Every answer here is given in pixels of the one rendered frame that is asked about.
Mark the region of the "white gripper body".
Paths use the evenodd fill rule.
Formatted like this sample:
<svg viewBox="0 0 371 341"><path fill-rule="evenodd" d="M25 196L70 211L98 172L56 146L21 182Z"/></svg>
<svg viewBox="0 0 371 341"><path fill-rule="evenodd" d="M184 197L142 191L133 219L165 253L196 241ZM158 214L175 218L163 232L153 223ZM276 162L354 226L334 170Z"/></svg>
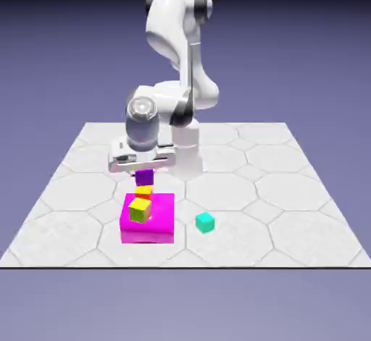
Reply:
<svg viewBox="0 0 371 341"><path fill-rule="evenodd" d="M159 169L175 164L175 152L172 150L159 153L128 153L121 156L109 155L110 172L134 172L142 169Z"/></svg>

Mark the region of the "small purple cube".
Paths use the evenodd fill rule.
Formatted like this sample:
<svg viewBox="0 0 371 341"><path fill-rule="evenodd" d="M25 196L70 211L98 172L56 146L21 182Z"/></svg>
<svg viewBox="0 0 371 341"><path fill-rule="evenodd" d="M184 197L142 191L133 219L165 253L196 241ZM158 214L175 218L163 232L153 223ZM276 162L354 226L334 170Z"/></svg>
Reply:
<svg viewBox="0 0 371 341"><path fill-rule="evenodd" d="M137 186L153 185L154 184L154 170L140 169L135 172L135 180Z"/></svg>

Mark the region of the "small orange cube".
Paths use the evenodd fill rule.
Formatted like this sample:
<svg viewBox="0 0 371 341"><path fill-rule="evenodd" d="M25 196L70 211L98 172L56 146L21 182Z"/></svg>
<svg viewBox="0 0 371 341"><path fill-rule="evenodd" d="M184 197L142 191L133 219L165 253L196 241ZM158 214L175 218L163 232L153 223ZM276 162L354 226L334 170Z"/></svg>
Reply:
<svg viewBox="0 0 371 341"><path fill-rule="evenodd" d="M153 195L152 185L137 185L135 188L135 198L151 200Z"/></svg>

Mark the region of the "small yellow-green cube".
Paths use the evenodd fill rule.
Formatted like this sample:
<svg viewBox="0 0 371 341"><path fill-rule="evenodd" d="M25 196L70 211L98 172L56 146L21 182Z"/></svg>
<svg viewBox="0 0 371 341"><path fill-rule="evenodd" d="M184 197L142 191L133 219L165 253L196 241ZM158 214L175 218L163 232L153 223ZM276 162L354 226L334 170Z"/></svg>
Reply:
<svg viewBox="0 0 371 341"><path fill-rule="evenodd" d="M144 224L151 217L151 200L149 199L134 198L128 208L130 221Z"/></svg>

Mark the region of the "small cyan cube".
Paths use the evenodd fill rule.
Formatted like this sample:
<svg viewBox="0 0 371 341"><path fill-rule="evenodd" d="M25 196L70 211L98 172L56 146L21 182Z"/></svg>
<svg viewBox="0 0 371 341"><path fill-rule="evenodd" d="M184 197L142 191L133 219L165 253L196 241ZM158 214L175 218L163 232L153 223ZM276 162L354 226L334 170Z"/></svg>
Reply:
<svg viewBox="0 0 371 341"><path fill-rule="evenodd" d="M214 217L208 213L203 212L196 216L196 228L203 234L211 232L215 227Z"/></svg>

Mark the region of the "large magenta box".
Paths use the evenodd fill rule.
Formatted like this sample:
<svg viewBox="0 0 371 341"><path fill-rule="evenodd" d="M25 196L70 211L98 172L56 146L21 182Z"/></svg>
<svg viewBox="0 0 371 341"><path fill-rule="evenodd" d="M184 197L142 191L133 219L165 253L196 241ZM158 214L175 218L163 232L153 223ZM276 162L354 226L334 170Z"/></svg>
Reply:
<svg viewBox="0 0 371 341"><path fill-rule="evenodd" d="M151 217L141 224L130 220L129 205L134 193L127 193L120 215L122 243L173 244L175 227L175 195L155 193L151 202Z"/></svg>

